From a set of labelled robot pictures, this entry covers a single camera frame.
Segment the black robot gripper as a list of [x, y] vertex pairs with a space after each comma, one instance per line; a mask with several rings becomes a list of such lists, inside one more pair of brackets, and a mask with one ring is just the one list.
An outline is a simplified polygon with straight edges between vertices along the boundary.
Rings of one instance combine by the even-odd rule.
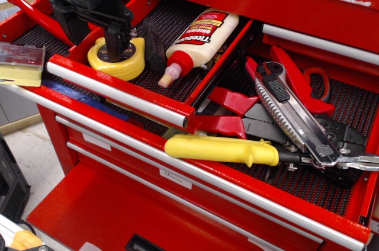
[[107, 28], [105, 45], [110, 62], [119, 61], [132, 37], [134, 14], [120, 0], [50, 0], [67, 38], [79, 45], [90, 33], [88, 22]]

